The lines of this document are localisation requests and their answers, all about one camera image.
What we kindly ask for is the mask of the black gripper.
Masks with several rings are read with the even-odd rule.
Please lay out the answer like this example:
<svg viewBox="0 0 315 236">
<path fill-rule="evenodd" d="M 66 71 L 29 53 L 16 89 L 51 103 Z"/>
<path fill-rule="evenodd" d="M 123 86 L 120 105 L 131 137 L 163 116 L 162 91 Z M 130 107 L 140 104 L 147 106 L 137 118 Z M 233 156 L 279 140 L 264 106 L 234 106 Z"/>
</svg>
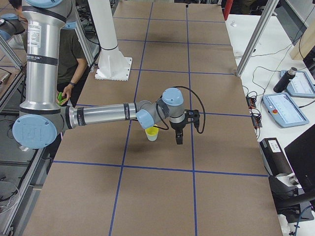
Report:
<svg viewBox="0 0 315 236">
<path fill-rule="evenodd" d="M 183 144 L 183 129 L 185 127 L 185 119 L 183 119 L 182 121 L 178 121 L 174 118 L 170 118 L 169 122 L 171 127 L 175 130 L 177 145 Z"/>
</svg>

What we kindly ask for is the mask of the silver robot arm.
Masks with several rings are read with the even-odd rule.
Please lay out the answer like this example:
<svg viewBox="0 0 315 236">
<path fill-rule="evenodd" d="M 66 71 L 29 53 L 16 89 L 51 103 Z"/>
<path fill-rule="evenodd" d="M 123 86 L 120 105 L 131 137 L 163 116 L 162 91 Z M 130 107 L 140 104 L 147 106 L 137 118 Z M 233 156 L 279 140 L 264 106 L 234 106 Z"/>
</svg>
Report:
<svg viewBox="0 0 315 236">
<path fill-rule="evenodd" d="M 142 128 L 168 118 L 180 134 L 188 113 L 182 93 L 166 89 L 156 102 L 141 101 L 90 108 L 57 104 L 57 72 L 60 32 L 75 19 L 72 0 L 25 0 L 22 11 L 28 21 L 26 99 L 12 132 L 21 145 L 38 149 L 51 144 L 59 133 L 77 126 L 136 119 Z"/>
</svg>

